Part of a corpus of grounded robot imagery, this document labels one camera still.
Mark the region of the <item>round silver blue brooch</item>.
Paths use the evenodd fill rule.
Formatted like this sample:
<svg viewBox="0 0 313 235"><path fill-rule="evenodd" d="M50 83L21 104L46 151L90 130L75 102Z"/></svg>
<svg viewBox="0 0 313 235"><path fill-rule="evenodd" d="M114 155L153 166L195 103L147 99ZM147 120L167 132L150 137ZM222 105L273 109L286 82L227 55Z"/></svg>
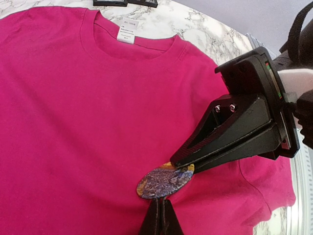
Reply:
<svg viewBox="0 0 313 235"><path fill-rule="evenodd" d="M147 173L138 183L137 195L144 199L163 198L183 188L194 175L195 166L181 168L165 163Z"/></svg>

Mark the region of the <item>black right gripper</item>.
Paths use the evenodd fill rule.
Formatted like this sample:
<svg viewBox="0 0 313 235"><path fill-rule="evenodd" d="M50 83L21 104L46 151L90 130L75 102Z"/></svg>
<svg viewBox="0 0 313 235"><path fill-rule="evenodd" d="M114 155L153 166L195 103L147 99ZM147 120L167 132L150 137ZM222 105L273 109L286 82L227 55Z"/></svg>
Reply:
<svg viewBox="0 0 313 235"><path fill-rule="evenodd" d="M215 69L229 95L210 103L195 131L170 158L194 173L259 155L293 158L299 150L295 123L278 72L266 48L258 47Z"/></svg>

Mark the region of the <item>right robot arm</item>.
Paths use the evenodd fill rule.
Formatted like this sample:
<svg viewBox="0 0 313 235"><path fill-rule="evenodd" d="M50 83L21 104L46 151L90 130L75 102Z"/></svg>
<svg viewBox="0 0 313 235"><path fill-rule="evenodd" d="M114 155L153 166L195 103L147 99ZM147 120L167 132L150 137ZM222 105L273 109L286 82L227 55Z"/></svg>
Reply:
<svg viewBox="0 0 313 235"><path fill-rule="evenodd" d="M171 157L176 168L199 173L251 157L293 158L313 145L312 4L296 16L280 55L258 47L215 69L228 93L213 100L192 135Z"/></svg>

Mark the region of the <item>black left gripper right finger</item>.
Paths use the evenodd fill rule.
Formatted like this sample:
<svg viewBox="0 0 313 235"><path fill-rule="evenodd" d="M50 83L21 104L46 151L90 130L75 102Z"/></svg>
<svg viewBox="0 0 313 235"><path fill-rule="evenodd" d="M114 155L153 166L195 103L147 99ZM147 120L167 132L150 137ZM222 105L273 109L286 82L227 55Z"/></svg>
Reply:
<svg viewBox="0 0 313 235"><path fill-rule="evenodd" d="M177 215L170 200L163 199L161 202L161 235L182 235L183 230L180 226Z"/></svg>

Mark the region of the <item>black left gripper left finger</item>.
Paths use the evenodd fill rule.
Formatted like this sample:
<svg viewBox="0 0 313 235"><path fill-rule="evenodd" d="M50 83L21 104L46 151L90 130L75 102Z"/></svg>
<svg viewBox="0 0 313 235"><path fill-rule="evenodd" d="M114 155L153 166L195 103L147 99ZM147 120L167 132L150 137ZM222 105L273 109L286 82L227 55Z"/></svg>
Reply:
<svg viewBox="0 0 313 235"><path fill-rule="evenodd" d="M139 235L160 234L160 199L152 199L141 224Z"/></svg>

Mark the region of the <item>magenta t-shirt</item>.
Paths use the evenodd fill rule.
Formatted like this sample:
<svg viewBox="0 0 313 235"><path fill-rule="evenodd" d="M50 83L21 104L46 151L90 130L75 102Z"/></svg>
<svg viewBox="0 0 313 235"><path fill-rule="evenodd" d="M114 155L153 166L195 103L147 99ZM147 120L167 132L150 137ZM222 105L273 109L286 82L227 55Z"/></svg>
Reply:
<svg viewBox="0 0 313 235"><path fill-rule="evenodd" d="M133 45L98 10L34 7L0 21L0 232L136 235L136 187L227 94L179 36Z"/></svg>

